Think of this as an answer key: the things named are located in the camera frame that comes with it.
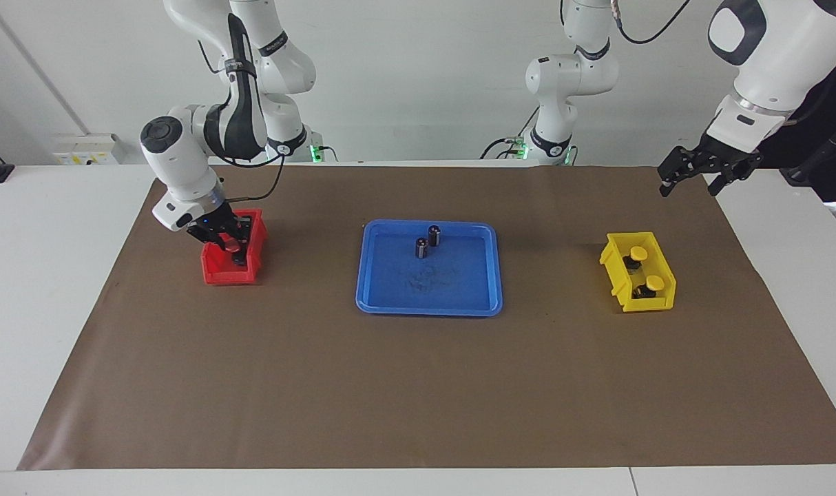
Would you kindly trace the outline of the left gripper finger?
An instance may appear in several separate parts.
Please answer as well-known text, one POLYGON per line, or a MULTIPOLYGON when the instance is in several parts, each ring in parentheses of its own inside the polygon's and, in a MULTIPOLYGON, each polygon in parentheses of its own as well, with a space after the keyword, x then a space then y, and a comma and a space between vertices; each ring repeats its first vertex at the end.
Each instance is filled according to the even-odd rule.
POLYGON ((721 165, 720 172, 709 185, 709 194, 715 197, 730 183, 745 181, 761 164, 762 155, 749 155, 746 159, 721 165))
POLYGON ((701 171, 695 166, 696 152, 677 145, 658 166, 660 187, 663 198, 669 197, 677 183, 695 178, 701 171))

